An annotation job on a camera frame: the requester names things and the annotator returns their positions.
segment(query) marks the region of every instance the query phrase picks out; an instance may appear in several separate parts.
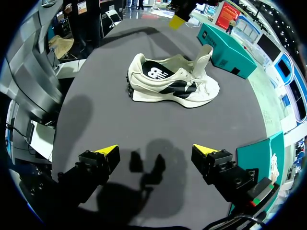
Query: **monitor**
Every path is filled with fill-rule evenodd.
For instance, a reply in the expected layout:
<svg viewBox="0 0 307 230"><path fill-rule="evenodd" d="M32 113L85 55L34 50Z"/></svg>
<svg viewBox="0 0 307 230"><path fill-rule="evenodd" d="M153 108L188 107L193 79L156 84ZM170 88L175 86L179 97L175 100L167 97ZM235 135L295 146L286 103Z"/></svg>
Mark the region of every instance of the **monitor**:
<svg viewBox="0 0 307 230"><path fill-rule="evenodd" d="M302 97L295 80L293 80L290 83L290 88L291 88L291 91L292 91L292 94L294 96L295 101L297 101L299 98Z"/></svg>
<svg viewBox="0 0 307 230"><path fill-rule="evenodd" d="M290 74L290 70L283 60L280 60L280 62L278 63L278 67L283 72L284 76L288 77L288 75Z"/></svg>
<svg viewBox="0 0 307 230"><path fill-rule="evenodd" d="M305 116L306 116L306 108L304 106L303 98L298 99L296 104L297 104L297 108L298 108L300 118L304 119Z"/></svg>
<svg viewBox="0 0 307 230"><path fill-rule="evenodd" d="M280 54L280 49L266 35L262 35L257 44L274 61Z"/></svg>

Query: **teal box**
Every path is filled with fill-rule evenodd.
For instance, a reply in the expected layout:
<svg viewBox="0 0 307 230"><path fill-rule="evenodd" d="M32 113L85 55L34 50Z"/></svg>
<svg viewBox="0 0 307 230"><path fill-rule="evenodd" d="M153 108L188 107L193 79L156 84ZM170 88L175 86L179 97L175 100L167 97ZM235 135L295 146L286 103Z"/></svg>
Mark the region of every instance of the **teal box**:
<svg viewBox="0 0 307 230"><path fill-rule="evenodd" d="M198 34L199 41L214 48L212 62L221 69L244 79L255 70L257 64L251 55L232 36L203 23Z"/></svg>

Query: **black stripe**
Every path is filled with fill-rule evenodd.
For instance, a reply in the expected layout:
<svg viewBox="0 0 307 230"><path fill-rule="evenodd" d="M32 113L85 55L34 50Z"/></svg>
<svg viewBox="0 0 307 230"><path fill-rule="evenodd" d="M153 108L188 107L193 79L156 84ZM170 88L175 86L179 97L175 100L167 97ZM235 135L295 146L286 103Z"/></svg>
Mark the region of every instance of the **black stripe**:
<svg viewBox="0 0 307 230"><path fill-rule="evenodd" d="M188 87L186 91L187 82L184 80L177 80L174 83L167 86L165 89L160 91L161 94L168 94L173 92L173 96L186 99L191 93L197 90L196 83L193 82L191 86Z"/></svg>

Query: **shoe tongue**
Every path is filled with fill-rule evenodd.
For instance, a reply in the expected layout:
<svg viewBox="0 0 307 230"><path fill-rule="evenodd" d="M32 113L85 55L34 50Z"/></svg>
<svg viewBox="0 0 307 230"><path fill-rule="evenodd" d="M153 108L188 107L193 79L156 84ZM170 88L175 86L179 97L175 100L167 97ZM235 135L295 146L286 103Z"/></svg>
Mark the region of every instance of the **shoe tongue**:
<svg viewBox="0 0 307 230"><path fill-rule="evenodd" d="M205 67L209 63L212 56L213 48L210 45L204 45L194 61L194 69L192 75L196 79L203 79L207 76Z"/></svg>

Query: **new balance logo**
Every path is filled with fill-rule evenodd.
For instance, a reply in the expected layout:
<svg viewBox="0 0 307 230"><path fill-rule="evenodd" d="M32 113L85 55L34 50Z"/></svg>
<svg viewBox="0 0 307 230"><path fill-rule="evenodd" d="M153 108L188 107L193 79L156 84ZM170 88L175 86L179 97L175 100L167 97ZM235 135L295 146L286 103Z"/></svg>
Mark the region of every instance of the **new balance logo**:
<svg viewBox="0 0 307 230"><path fill-rule="evenodd" d="M156 67L153 67L153 68L150 69L147 76L154 78L154 79L164 79L168 76L168 73L163 73L162 70L160 70Z"/></svg>
<svg viewBox="0 0 307 230"><path fill-rule="evenodd" d="M193 82L186 90L187 82L184 80L177 80L174 83L167 86L165 89L160 91L161 94L168 94L173 92L173 96L186 99L191 93L197 90L196 83Z"/></svg>

